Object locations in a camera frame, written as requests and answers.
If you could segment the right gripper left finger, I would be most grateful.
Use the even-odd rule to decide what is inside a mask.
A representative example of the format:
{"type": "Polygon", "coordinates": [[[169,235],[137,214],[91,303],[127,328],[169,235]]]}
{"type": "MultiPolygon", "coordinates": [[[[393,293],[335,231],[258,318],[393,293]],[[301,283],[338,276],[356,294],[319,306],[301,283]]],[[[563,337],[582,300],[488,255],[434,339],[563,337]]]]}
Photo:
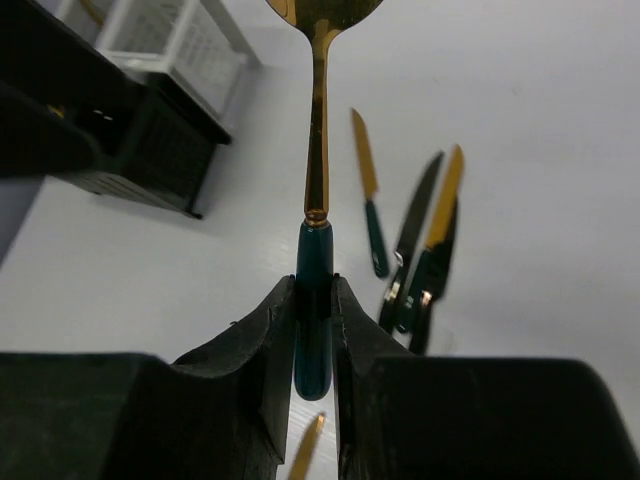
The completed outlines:
{"type": "Polygon", "coordinates": [[[272,479],[284,462],[295,287],[173,363],[5,353],[5,479],[272,479]]]}

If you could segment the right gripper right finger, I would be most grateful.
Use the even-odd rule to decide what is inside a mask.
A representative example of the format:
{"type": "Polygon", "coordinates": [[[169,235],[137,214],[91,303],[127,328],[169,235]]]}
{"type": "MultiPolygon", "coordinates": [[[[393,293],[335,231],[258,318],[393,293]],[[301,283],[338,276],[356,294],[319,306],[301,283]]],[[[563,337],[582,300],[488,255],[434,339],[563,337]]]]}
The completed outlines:
{"type": "Polygon", "coordinates": [[[588,364],[423,357],[331,288],[342,479],[635,479],[639,458],[588,364]]]}

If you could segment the finger of the left gripper a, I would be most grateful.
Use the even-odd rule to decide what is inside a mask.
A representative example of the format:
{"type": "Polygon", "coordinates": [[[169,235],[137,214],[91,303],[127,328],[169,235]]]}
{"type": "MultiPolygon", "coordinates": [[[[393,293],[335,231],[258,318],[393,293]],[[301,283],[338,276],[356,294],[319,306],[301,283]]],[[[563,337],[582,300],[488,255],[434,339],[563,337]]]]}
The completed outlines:
{"type": "Polygon", "coordinates": [[[79,172],[102,152],[73,110],[133,108],[141,89],[36,1],[1,4],[1,176],[79,172]]]}

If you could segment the gold spoon green handle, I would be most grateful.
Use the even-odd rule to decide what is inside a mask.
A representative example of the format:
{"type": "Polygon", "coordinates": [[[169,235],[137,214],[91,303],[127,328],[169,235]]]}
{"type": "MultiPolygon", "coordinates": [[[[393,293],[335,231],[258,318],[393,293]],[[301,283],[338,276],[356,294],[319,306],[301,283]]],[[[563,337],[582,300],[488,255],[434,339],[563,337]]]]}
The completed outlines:
{"type": "Polygon", "coordinates": [[[299,230],[295,296],[294,385],[308,401],[322,399],[332,378],[331,289],[334,239],[329,222],[329,49],[342,32],[366,19],[380,3],[366,0],[271,1],[269,6],[309,42],[312,94],[304,220],[299,230]]]}

